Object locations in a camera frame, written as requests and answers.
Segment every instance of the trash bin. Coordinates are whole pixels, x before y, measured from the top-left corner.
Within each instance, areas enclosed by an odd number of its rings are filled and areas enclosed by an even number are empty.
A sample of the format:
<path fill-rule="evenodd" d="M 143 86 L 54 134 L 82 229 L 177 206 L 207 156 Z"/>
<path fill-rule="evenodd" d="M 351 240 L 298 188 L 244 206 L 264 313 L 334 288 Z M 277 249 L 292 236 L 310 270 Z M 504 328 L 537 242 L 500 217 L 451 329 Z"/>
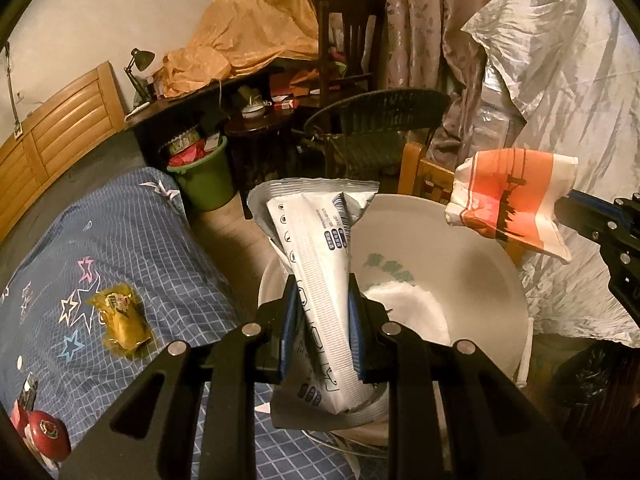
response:
<path fill-rule="evenodd" d="M 184 166 L 167 167 L 180 189 L 200 211 L 213 211 L 236 194 L 226 162 L 226 137 L 209 155 Z"/>

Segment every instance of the red apple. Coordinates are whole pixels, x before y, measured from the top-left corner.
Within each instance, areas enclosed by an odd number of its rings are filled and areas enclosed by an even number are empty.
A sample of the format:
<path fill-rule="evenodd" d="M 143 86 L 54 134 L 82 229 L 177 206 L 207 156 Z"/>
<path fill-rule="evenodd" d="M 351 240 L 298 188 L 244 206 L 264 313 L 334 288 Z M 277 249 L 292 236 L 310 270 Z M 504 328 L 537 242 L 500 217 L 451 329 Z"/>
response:
<path fill-rule="evenodd" d="M 38 410 L 29 414 L 33 443 L 47 458 L 62 462 L 71 453 L 69 436 L 62 422 Z"/>

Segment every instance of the wooden floor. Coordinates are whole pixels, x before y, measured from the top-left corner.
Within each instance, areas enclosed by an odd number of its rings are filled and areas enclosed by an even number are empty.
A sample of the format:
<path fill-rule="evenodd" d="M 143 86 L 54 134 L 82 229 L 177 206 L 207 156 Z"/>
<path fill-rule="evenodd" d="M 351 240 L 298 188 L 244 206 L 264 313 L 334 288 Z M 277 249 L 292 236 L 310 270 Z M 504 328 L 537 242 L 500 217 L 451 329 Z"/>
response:
<path fill-rule="evenodd" d="M 253 317 L 262 272 L 275 252 L 255 222 L 244 219 L 240 195 L 215 211 L 191 214 L 189 220 L 196 239 Z"/>

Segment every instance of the white wall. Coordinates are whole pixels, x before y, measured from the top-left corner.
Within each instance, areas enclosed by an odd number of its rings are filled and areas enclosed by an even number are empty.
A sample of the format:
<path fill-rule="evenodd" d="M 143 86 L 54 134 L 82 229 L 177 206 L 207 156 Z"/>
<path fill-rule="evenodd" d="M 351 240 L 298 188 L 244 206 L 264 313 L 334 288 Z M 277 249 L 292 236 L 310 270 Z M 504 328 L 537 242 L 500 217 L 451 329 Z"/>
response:
<path fill-rule="evenodd" d="M 130 109 L 134 89 L 123 72 L 133 47 L 165 52 L 184 46 L 211 0 L 33 0 L 9 39 L 12 85 L 23 120 L 55 92 L 105 60 Z M 0 60 L 0 144 L 14 117 Z"/>

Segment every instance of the floral curtain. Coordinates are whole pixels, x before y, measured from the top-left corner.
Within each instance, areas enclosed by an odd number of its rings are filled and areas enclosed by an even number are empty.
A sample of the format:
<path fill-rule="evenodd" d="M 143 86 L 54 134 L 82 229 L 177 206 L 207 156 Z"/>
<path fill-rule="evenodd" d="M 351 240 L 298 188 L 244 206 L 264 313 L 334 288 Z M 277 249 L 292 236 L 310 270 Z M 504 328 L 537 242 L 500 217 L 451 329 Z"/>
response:
<path fill-rule="evenodd" d="M 468 152 L 486 61 L 482 47 L 460 27 L 490 0 L 387 1 L 387 84 L 448 89 L 452 104 L 430 155 L 455 167 Z"/>

